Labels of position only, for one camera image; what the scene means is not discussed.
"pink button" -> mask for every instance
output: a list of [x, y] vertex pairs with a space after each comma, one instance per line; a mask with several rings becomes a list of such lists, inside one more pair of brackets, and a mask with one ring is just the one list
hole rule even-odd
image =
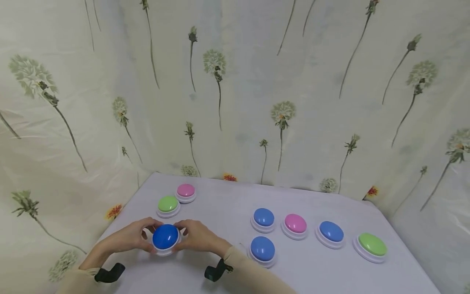
[[290, 214], [284, 219], [286, 227], [294, 233], [303, 233], [307, 230], [307, 223], [303, 217], [295, 214]]
[[194, 186], [190, 184], [182, 184], [177, 188], [176, 193], [181, 197], [191, 197], [194, 195]]

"white table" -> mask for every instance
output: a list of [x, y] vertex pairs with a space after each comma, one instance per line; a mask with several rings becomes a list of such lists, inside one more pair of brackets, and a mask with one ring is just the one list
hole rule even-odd
[[[154, 173], [101, 238], [143, 217], [159, 219], [158, 200], [174, 194], [182, 183], [194, 185], [197, 198], [182, 205], [178, 215], [163, 222], [200, 220], [246, 251], [251, 240], [260, 235], [251, 227], [250, 217], [257, 208], [270, 209], [277, 227], [265, 236], [273, 241], [278, 254], [277, 263], [270, 270], [300, 294], [439, 293], [379, 210], [340, 195]], [[290, 213], [301, 215], [307, 221], [306, 239], [294, 241], [281, 231], [280, 222]], [[346, 245], [342, 249], [329, 249], [316, 238], [314, 229], [325, 220], [343, 229]], [[354, 250], [352, 239], [363, 232], [378, 236], [387, 245], [385, 263], [371, 263]], [[107, 286], [106, 292], [247, 293], [230, 274], [224, 274], [216, 283], [204, 278], [205, 268], [216, 266], [218, 261], [212, 254], [189, 251], [168, 257], [151, 256], [138, 250], [114, 254], [104, 268], [110, 269], [120, 262], [126, 270], [116, 283]]]

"button cap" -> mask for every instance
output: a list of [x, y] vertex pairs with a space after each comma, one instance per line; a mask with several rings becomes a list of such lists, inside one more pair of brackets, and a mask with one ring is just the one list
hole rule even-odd
[[253, 214], [256, 223], [263, 227], [269, 227], [274, 223], [274, 214], [266, 208], [258, 208]]
[[284, 223], [286, 227], [294, 233], [303, 233], [307, 230], [307, 222], [303, 217], [296, 214], [287, 215], [284, 219]]
[[320, 232], [328, 240], [341, 242], [345, 236], [343, 230], [334, 222], [325, 221], [320, 224]]
[[173, 195], [165, 196], [158, 202], [158, 210], [161, 212], [170, 212], [176, 208], [178, 200]]
[[164, 224], [155, 230], [152, 237], [153, 246], [162, 250], [168, 249], [178, 241], [179, 234], [175, 226]]
[[384, 256], [387, 253], [385, 243], [372, 234], [362, 233], [359, 235], [358, 240], [360, 245], [373, 255]]
[[176, 190], [176, 193], [178, 193], [178, 195], [180, 195], [181, 197], [191, 197], [194, 195], [194, 192], [194, 186], [190, 184], [179, 185]]
[[263, 262], [267, 262], [274, 258], [274, 244], [266, 237], [254, 238], [251, 242], [250, 250], [254, 257]]

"dandelion print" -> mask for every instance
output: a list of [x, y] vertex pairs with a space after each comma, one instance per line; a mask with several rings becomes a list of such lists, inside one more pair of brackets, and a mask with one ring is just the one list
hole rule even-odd
[[150, 62], [152, 63], [152, 70], [153, 70], [153, 77], [155, 79], [155, 83], [157, 84], [157, 88], [160, 89], [157, 80], [157, 73], [155, 72], [155, 63], [153, 61], [153, 41], [152, 41], [152, 28], [150, 27], [150, 19], [149, 19], [149, 4], [147, 0], [142, 0], [140, 2], [142, 4], [142, 9], [145, 10], [145, 14], [147, 16], [147, 23], [149, 24], [149, 34], [150, 34]]
[[261, 140], [259, 142], [259, 146], [264, 147], [265, 149], [265, 162], [263, 164], [263, 172], [261, 173], [261, 184], [263, 184], [264, 169], [266, 167], [266, 160], [267, 160], [267, 151], [266, 151], [267, 141], [265, 139]]
[[127, 132], [127, 135], [129, 136], [129, 139], [131, 139], [132, 144], [134, 145], [135, 151], [137, 152], [137, 155], [139, 156], [139, 159], [142, 163], [142, 158], [141, 155], [139, 154], [139, 151], [137, 150], [137, 147], [135, 146], [134, 140], [131, 137], [131, 134], [129, 133], [129, 130], [127, 129], [127, 124], [129, 123], [129, 119], [127, 118], [127, 103], [124, 98], [122, 97], [117, 97], [113, 101], [113, 113], [114, 113], [114, 118], [116, 121], [121, 125], [124, 126], [125, 131]]
[[181, 173], [183, 176], [194, 176], [196, 177], [198, 175], [196, 169], [191, 166], [181, 166]]
[[122, 207], [122, 204], [116, 204], [115, 206], [111, 207], [106, 212], [104, 218], [107, 220], [116, 219], [116, 217], [121, 213]]
[[338, 183], [333, 178], [323, 179], [320, 182], [320, 192], [334, 193], [336, 192], [336, 189], [338, 189]]
[[343, 160], [343, 164], [341, 165], [341, 169], [339, 171], [339, 185], [338, 185], [338, 193], [341, 192], [341, 180], [343, 178], [343, 168], [345, 167], [345, 163], [346, 163], [346, 159], [348, 159], [348, 156], [349, 154], [352, 153], [352, 151], [354, 149], [357, 148], [357, 141], [360, 139], [359, 135], [357, 134], [354, 134], [352, 137], [351, 137], [351, 141], [348, 143], [346, 142], [345, 144], [345, 147], [348, 148], [348, 150], [346, 151], [346, 156], [345, 156], [345, 159]]
[[50, 72], [36, 60], [20, 55], [15, 55], [12, 57], [8, 67], [10, 68], [12, 74], [14, 74], [16, 80], [20, 83], [26, 96], [29, 96], [33, 99], [36, 97], [43, 98], [49, 102], [52, 107], [54, 107], [55, 111], [57, 111], [67, 126], [70, 137], [72, 138], [73, 146], [75, 147], [75, 151], [77, 152], [78, 157], [80, 157], [83, 168], [86, 172], [88, 172], [83, 158], [78, 151], [77, 144], [75, 143], [75, 137], [73, 136], [69, 123], [58, 108], [59, 99], [57, 99], [55, 96], [58, 93], [58, 90]]
[[415, 191], [416, 187], [418, 186], [418, 184], [421, 181], [421, 179], [423, 178], [423, 176], [428, 172], [428, 166], [423, 166], [419, 172], [420, 172], [421, 175], [419, 176], [418, 181], [416, 181], [416, 183], [413, 186], [413, 188], [411, 189], [410, 193], [408, 193], [408, 195], [400, 202], [397, 209], [395, 209], [395, 212], [397, 212], [397, 210], [400, 208], [400, 206], [403, 204], [403, 202], [405, 202], [406, 199], [408, 199], [408, 197], [410, 197], [410, 195], [413, 194], [413, 192]]
[[70, 244], [70, 243], [67, 243], [67, 242], [64, 242], [54, 236], [52, 236], [48, 230], [46, 230], [46, 228], [44, 227], [44, 225], [39, 221], [38, 219], [38, 207], [37, 205], [39, 204], [39, 201], [33, 201], [30, 197], [31, 195], [31, 191], [30, 190], [24, 190], [24, 191], [19, 191], [19, 192], [12, 192], [13, 194], [13, 200], [18, 202], [18, 204], [20, 205], [19, 208], [15, 209], [14, 211], [12, 211], [12, 213], [15, 213], [15, 212], [18, 212], [18, 215], [17, 217], [19, 217], [20, 215], [22, 215], [23, 213], [26, 213], [26, 214], [29, 214], [29, 216], [35, 220], [38, 225], [44, 230], [44, 232], [49, 236], [51, 237], [52, 239], [56, 240], [56, 241], [59, 241], [61, 242], [62, 244], [65, 244], [65, 245], [68, 245], [68, 246], [72, 246], [78, 250], [80, 250], [81, 252], [83, 252], [84, 254], [86, 254], [86, 252], [78, 247], [78, 246], [75, 246], [73, 244]]
[[287, 121], [295, 117], [296, 107], [291, 101], [283, 101], [277, 104], [274, 104], [271, 109], [271, 118], [275, 122], [275, 126], [279, 126], [281, 130], [281, 154], [279, 155], [279, 164], [277, 166], [277, 171], [281, 168], [281, 159], [282, 159], [282, 132], [289, 127]]
[[234, 175], [224, 173], [224, 181], [238, 182], [238, 179]]
[[426, 199], [426, 202], [423, 204], [419, 211], [422, 211], [426, 205], [428, 204], [429, 200], [431, 200], [432, 196], [436, 192], [439, 187], [440, 182], [444, 178], [444, 175], [447, 172], [451, 163], [462, 163], [465, 161], [463, 157], [464, 153], [470, 153], [470, 128], [461, 128], [458, 129], [452, 136], [450, 136], [449, 141], [447, 141], [447, 152], [446, 155], [449, 155], [449, 161], [444, 168], [434, 190], [432, 190], [431, 194]]
[[184, 131], [184, 134], [189, 137], [189, 146], [191, 147], [191, 156], [193, 157], [193, 162], [194, 165], [196, 166], [197, 173], [199, 176], [201, 176], [201, 172], [199, 171], [199, 168], [197, 167], [196, 160], [194, 159], [194, 153], [193, 153], [193, 139], [194, 139], [194, 131], [193, 131], [193, 124], [190, 123], [189, 121], [186, 122], [186, 131]]
[[193, 83], [193, 89], [194, 92], [196, 92], [196, 87], [194, 86], [194, 81], [193, 81], [193, 45], [194, 42], [197, 42], [197, 29], [195, 26], [191, 27], [191, 30], [189, 31], [188, 37], [189, 40], [191, 41], [191, 48], [190, 48], [190, 53], [189, 53], [189, 74], [191, 74], [191, 83]]
[[217, 86], [219, 86], [219, 127], [220, 130], [222, 130], [222, 123], [220, 120], [220, 103], [222, 101], [222, 91], [220, 89], [220, 82], [222, 81], [222, 75], [225, 74], [225, 56], [217, 50], [210, 49], [204, 53], [203, 61], [204, 71], [214, 76], [215, 80], [217, 81]]
[[397, 70], [398, 70], [398, 68], [400, 67], [400, 65], [403, 63], [403, 60], [405, 60], [405, 58], [408, 56], [408, 54], [409, 54], [411, 51], [416, 51], [416, 46], [418, 45], [419, 40], [421, 40], [421, 34], [416, 35], [416, 37], [414, 37], [414, 38], [408, 43], [407, 51], [406, 51], [405, 55], [404, 55], [403, 58], [400, 60], [400, 63], [399, 63], [398, 66], [395, 68], [395, 70], [394, 70], [393, 73], [392, 73], [392, 76], [391, 76], [390, 79], [388, 80], [387, 87], [385, 88], [384, 96], [383, 96], [383, 98], [382, 98], [382, 105], [383, 105], [384, 102], [385, 102], [385, 95], [387, 95], [387, 90], [388, 90], [388, 87], [390, 86], [390, 82], [392, 81], [393, 76], [394, 76], [395, 73], [397, 72]]
[[86, 0], [83, 0], [83, 2], [85, 3], [86, 16], [88, 17], [88, 26], [90, 27], [90, 34], [91, 34], [91, 46], [93, 47], [93, 52], [94, 52], [93, 30], [91, 29], [90, 14], [88, 13], [88, 5], [86, 3]]
[[307, 13], [307, 17], [305, 18], [305, 24], [304, 24], [304, 30], [302, 31], [302, 37], [305, 34], [305, 27], [307, 26], [307, 20], [308, 20], [308, 17], [310, 16], [310, 12], [312, 11], [312, 8], [313, 8], [313, 5], [315, 4], [315, 1], [316, 0], [312, 1], [312, 4], [310, 5], [310, 9], [308, 10], [308, 13]]
[[408, 108], [407, 112], [403, 116], [403, 118], [400, 121], [400, 124], [398, 125], [397, 131], [395, 132], [395, 136], [393, 137], [392, 140], [392, 148], [393, 144], [395, 143], [395, 139], [397, 138], [398, 131], [400, 130], [401, 124], [405, 121], [407, 118], [408, 114], [411, 111], [411, 108], [415, 104], [415, 99], [416, 96], [421, 94], [423, 92], [424, 88], [430, 87], [431, 83], [434, 81], [438, 74], [438, 69], [434, 63], [432, 63], [429, 60], [422, 61], [415, 66], [413, 66], [412, 71], [410, 72], [410, 75], [407, 80], [407, 85], [414, 85], [414, 91], [413, 91], [413, 98], [411, 99], [411, 104], [410, 107]]
[[292, 3], [292, 10], [290, 12], [289, 21], [287, 22], [287, 27], [286, 27], [286, 31], [284, 32], [284, 37], [282, 38], [281, 45], [279, 46], [279, 50], [277, 51], [277, 56], [279, 56], [282, 45], [284, 44], [284, 39], [286, 38], [287, 30], [289, 29], [290, 21], [292, 19], [292, 15], [294, 14], [295, 2], [296, 0], [294, 0], [294, 3]]
[[15, 130], [11, 127], [11, 125], [7, 122], [7, 120], [3, 117], [3, 115], [0, 112], [0, 120], [5, 124], [5, 126], [10, 130], [10, 132], [17, 138], [21, 139], [20, 136], [15, 132]]
[[49, 269], [49, 282], [55, 283], [70, 270], [78, 260], [78, 253], [74, 250], [65, 251], [62, 256], [55, 262], [54, 266]]
[[369, 6], [367, 6], [367, 19], [366, 19], [366, 24], [364, 25], [364, 29], [362, 30], [362, 35], [359, 38], [359, 42], [357, 43], [356, 48], [352, 52], [351, 58], [349, 59], [348, 66], [346, 67], [345, 75], [343, 77], [343, 81], [341, 82], [341, 88], [339, 90], [339, 99], [341, 99], [341, 93], [343, 92], [343, 85], [345, 84], [346, 80], [346, 75], [348, 74], [349, 67], [351, 66], [351, 62], [353, 61], [354, 55], [356, 54], [357, 48], [359, 48], [360, 42], [362, 41], [362, 38], [364, 37], [364, 34], [367, 29], [367, 24], [369, 23], [370, 17], [376, 12], [376, 6], [379, 3], [379, 0], [370, 0]]

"flower stem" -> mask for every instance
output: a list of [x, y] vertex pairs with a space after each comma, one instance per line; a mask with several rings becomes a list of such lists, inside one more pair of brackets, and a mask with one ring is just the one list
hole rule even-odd
[[220, 127], [220, 130], [222, 131], [222, 122], [220, 121], [220, 103], [222, 102], [222, 91], [220, 89], [219, 81], [217, 81], [217, 86], [219, 86], [219, 127]]
[[10, 130], [10, 132], [11, 132], [12, 134], [14, 134], [17, 139], [21, 139], [21, 137], [18, 136], [18, 134], [15, 132], [15, 130], [10, 126], [10, 124], [7, 122], [7, 120], [3, 117], [3, 115], [1, 114], [1, 112], [0, 112], [0, 120], [3, 121], [3, 123], [5, 124], [5, 126], [7, 126], [7, 128]]
[[341, 169], [339, 170], [339, 185], [338, 185], [338, 194], [341, 192], [341, 179], [343, 177], [343, 168], [345, 167], [346, 159], [348, 158], [349, 153], [346, 152], [345, 159], [343, 160], [343, 164], [341, 165]]
[[70, 137], [72, 138], [73, 146], [75, 146], [75, 151], [77, 152], [78, 156], [80, 157], [80, 160], [82, 161], [83, 168], [85, 169], [86, 172], [88, 172], [88, 170], [86, 169], [86, 166], [85, 166], [85, 162], [83, 161], [83, 158], [80, 155], [80, 152], [78, 151], [77, 143], [75, 143], [75, 137], [73, 136], [73, 133], [72, 133], [72, 130], [70, 129], [69, 123], [67, 122], [67, 120], [65, 119], [64, 115], [59, 110], [59, 108], [57, 106], [54, 106], [54, 108], [59, 113], [59, 115], [62, 117], [62, 120], [64, 121], [65, 125], [67, 126], [67, 129], [69, 130]]
[[281, 129], [281, 154], [279, 155], [279, 164], [277, 165], [277, 171], [281, 168], [281, 159], [282, 159], [282, 129]]
[[88, 4], [86, 3], [86, 0], [83, 0], [83, 2], [85, 3], [86, 16], [88, 17], [88, 26], [90, 27], [90, 34], [91, 34], [91, 46], [93, 47], [93, 52], [94, 52], [93, 30], [91, 29], [90, 14], [88, 13]]
[[153, 77], [155, 79], [155, 83], [157, 84], [157, 88], [160, 89], [157, 81], [157, 73], [155, 72], [155, 63], [153, 61], [153, 41], [152, 41], [152, 29], [150, 28], [150, 19], [149, 19], [149, 12], [145, 9], [145, 14], [147, 15], [147, 23], [149, 24], [149, 33], [150, 33], [150, 61], [152, 62], [152, 70], [153, 70]]
[[52, 236], [52, 235], [46, 230], [46, 228], [44, 227], [44, 225], [43, 225], [35, 216], [31, 216], [31, 217], [33, 218], [33, 220], [35, 220], [35, 221], [39, 224], [39, 226], [41, 226], [41, 228], [44, 230], [44, 232], [46, 232], [47, 235], [49, 235], [49, 237], [51, 237], [52, 239], [54, 239], [54, 240], [56, 240], [56, 241], [61, 242], [62, 244], [65, 244], [65, 245], [68, 245], [68, 246], [72, 246], [72, 247], [74, 247], [74, 248], [80, 250], [81, 252], [83, 252], [83, 254], [86, 254], [86, 251], [83, 250], [82, 248], [80, 248], [80, 247], [78, 247], [78, 246], [75, 246], [75, 245], [73, 245], [73, 244], [64, 242], [64, 241], [62, 241], [62, 240], [60, 240], [60, 239], [58, 239], [58, 238]]
[[284, 44], [284, 39], [286, 38], [287, 30], [289, 29], [290, 20], [292, 19], [292, 15], [294, 14], [295, 2], [296, 0], [294, 0], [294, 3], [292, 4], [292, 11], [290, 12], [290, 17], [289, 17], [289, 21], [287, 22], [286, 31], [284, 32], [284, 37], [282, 38], [282, 42], [281, 42], [281, 45], [279, 46], [279, 50], [277, 51], [277, 55], [279, 55], [282, 45]]
[[127, 132], [127, 135], [129, 136], [129, 138], [131, 139], [131, 142], [134, 145], [135, 151], [137, 152], [137, 155], [139, 156], [141, 163], [143, 163], [141, 155], [139, 154], [139, 151], [137, 150], [137, 147], [135, 146], [134, 140], [132, 139], [131, 134], [129, 133], [129, 130], [127, 129], [127, 126], [125, 126], [125, 131]]
[[398, 125], [398, 128], [397, 128], [397, 131], [395, 132], [395, 136], [393, 137], [392, 148], [393, 148], [393, 143], [395, 143], [395, 139], [397, 138], [398, 130], [400, 129], [401, 124], [407, 118], [408, 114], [410, 113], [411, 107], [413, 107], [413, 104], [415, 103], [415, 98], [416, 98], [416, 94], [413, 94], [413, 99], [411, 100], [410, 107], [408, 108], [407, 113], [405, 113], [405, 116], [401, 119], [401, 122], [400, 122], [400, 124]]
[[194, 42], [191, 42], [191, 52], [189, 54], [189, 73], [191, 74], [191, 83], [193, 83], [194, 92], [196, 92], [196, 87], [194, 87], [193, 81], [193, 44]]
[[266, 146], [264, 146], [264, 148], [265, 148], [265, 162], [263, 164], [263, 172], [261, 173], [261, 184], [263, 184], [264, 168], [266, 167], [266, 159], [267, 159]]
[[312, 4], [310, 5], [310, 9], [308, 10], [308, 13], [307, 13], [307, 17], [305, 18], [305, 24], [304, 24], [304, 30], [302, 31], [302, 37], [305, 34], [305, 27], [307, 26], [307, 20], [308, 20], [308, 17], [310, 16], [310, 11], [312, 11], [312, 7], [313, 7], [313, 4], [315, 3], [315, 1], [316, 0], [312, 1]]
[[408, 51], [405, 53], [405, 55], [404, 55], [403, 58], [401, 59], [400, 63], [398, 64], [397, 68], [393, 71], [392, 76], [391, 76], [390, 79], [388, 80], [387, 87], [385, 88], [385, 92], [384, 92], [384, 97], [382, 98], [382, 105], [383, 105], [384, 102], [385, 102], [385, 95], [387, 94], [387, 90], [388, 90], [388, 87], [390, 86], [390, 82], [392, 81], [393, 76], [394, 76], [395, 73], [397, 72], [397, 70], [398, 70], [398, 68], [400, 67], [400, 65], [403, 63], [403, 60], [405, 60], [405, 58], [407, 57], [408, 53], [410, 53], [410, 50], [408, 50]]
[[94, 9], [94, 16], [96, 17], [96, 23], [98, 24], [98, 29], [100, 29], [100, 32], [101, 32], [100, 22], [98, 21], [98, 14], [96, 13], [95, 0], [93, 0], [93, 9]]
[[370, 16], [371, 16], [371, 13], [367, 14], [367, 20], [366, 20], [366, 24], [364, 26], [364, 30], [362, 31], [362, 35], [360, 36], [359, 42], [357, 43], [357, 46], [356, 46], [356, 49], [354, 49], [354, 51], [351, 55], [351, 58], [349, 59], [348, 66], [346, 67], [345, 75], [343, 77], [343, 81], [341, 82], [341, 88], [339, 90], [339, 99], [341, 99], [341, 93], [343, 92], [343, 85], [345, 84], [346, 75], [348, 74], [349, 66], [351, 66], [351, 62], [353, 61], [354, 55], [356, 54], [356, 51], [357, 51], [357, 48], [359, 48], [360, 42], [362, 41], [362, 38], [364, 37], [364, 34], [366, 32], [366, 29], [367, 29], [367, 24], [369, 23]]
[[193, 141], [189, 140], [189, 145], [191, 146], [191, 156], [193, 157], [194, 165], [196, 166], [197, 173], [199, 174], [199, 177], [201, 177], [201, 172], [199, 171], [199, 168], [197, 167], [196, 160], [194, 159], [194, 153], [193, 153]]
[[434, 193], [435, 193], [436, 190], [438, 189], [438, 186], [439, 186], [440, 182], [442, 181], [442, 179], [444, 178], [444, 175], [446, 174], [446, 171], [447, 171], [447, 169], [449, 168], [450, 163], [451, 163], [451, 162], [450, 162], [450, 160], [449, 160], [449, 162], [447, 162], [447, 164], [446, 164], [446, 167], [444, 168], [444, 171], [443, 171], [442, 174], [441, 174], [441, 177], [439, 178], [438, 183], [436, 184], [436, 187], [434, 187], [434, 190], [432, 190], [431, 195], [429, 195], [429, 197], [426, 199], [426, 202], [423, 204], [423, 206], [422, 206], [421, 209], [419, 210], [420, 212], [423, 211], [424, 207], [428, 204], [429, 200], [431, 200], [431, 197], [434, 195]]

